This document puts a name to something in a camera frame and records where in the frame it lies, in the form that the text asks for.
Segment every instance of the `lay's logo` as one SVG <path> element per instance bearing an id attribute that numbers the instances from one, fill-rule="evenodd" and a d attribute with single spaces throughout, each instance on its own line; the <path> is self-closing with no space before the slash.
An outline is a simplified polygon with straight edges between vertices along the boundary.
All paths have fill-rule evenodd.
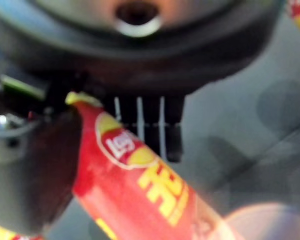
<path id="1" fill-rule="evenodd" d="M 103 154 L 117 166 L 140 169 L 152 166 L 157 155 L 132 133 L 126 131 L 111 115 L 100 114 L 95 122 L 97 144 Z"/>

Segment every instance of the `round opening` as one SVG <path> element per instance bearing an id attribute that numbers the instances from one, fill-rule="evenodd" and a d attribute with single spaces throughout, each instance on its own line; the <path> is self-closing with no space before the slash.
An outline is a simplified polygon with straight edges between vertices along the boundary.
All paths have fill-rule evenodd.
<path id="1" fill-rule="evenodd" d="M 149 2 L 133 1 L 120 5 L 116 10 L 116 17 L 132 26 L 142 26 L 159 15 L 156 5 Z"/>

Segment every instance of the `blurry background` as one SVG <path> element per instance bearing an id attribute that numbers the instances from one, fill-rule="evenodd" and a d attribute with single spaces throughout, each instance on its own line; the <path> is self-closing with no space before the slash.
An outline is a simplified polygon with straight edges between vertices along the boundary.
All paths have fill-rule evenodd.
<path id="1" fill-rule="evenodd" d="M 300 30 L 284 15 L 250 67 L 187 97 L 172 167 L 219 213 L 279 202 L 300 210 Z M 48 240 L 106 240 L 74 200 Z"/>

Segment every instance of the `red chip bag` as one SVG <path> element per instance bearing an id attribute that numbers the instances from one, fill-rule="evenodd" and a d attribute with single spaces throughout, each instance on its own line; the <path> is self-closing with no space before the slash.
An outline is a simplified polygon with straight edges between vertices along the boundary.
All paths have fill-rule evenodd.
<path id="1" fill-rule="evenodd" d="M 110 239 L 238 240 L 177 173 L 102 107 L 74 105 L 83 131 L 73 192 Z"/>

